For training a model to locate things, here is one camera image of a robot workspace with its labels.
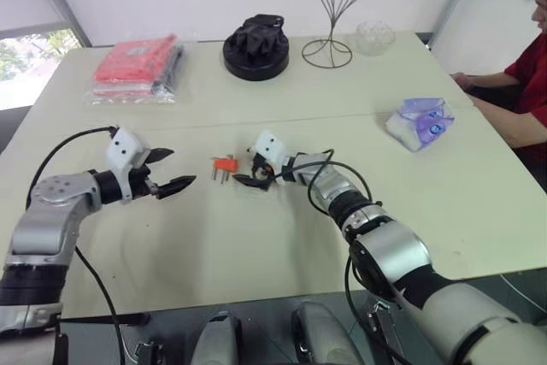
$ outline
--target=wire hat stand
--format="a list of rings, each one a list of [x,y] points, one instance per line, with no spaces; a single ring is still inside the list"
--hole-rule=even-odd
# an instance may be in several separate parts
[[[318,38],[302,47],[302,58],[317,68],[342,68],[353,59],[347,44],[333,38],[334,29],[344,12],[358,0],[321,0],[331,24],[327,38]]]

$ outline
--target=person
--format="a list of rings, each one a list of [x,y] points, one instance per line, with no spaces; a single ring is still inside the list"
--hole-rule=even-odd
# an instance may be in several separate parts
[[[541,33],[501,73],[452,74],[547,192],[547,0],[535,0]]]

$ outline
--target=tissue box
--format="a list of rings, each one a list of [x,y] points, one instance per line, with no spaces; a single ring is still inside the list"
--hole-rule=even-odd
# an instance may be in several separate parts
[[[441,136],[454,122],[442,98],[410,98],[393,113],[385,127],[410,151],[418,151]]]

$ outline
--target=red shirt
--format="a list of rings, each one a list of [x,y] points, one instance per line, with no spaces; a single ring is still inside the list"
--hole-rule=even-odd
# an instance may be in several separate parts
[[[514,112],[532,113],[547,127],[547,34],[537,36],[505,73],[524,86]],[[528,145],[517,151],[533,160],[547,160],[547,143]]]

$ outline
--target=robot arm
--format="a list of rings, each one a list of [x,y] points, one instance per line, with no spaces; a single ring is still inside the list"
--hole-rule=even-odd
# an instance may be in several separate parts
[[[61,292],[80,223],[104,204],[129,203],[149,194],[161,199],[184,190],[195,176],[179,177],[162,186],[148,177],[146,164],[172,153],[168,149],[151,150],[137,136],[118,129],[107,153],[109,171],[57,175],[32,189],[30,207],[15,227],[0,280],[0,339],[10,335],[32,337],[27,342],[11,341],[9,346],[0,344],[0,363],[10,363],[10,352],[30,355],[29,347],[39,346],[43,348],[36,349],[41,360],[31,362],[27,358],[25,363],[47,363],[44,350],[51,347],[62,312]]]
[[[315,201],[350,245],[362,283],[373,294],[404,308],[445,363],[544,363],[547,338],[540,330],[522,323],[472,286],[436,273],[427,247],[414,232],[363,196],[332,165],[317,164],[327,154],[288,156],[270,132],[264,132],[252,150],[255,164],[267,165],[270,182],[275,177],[280,184],[309,185],[314,179]]]

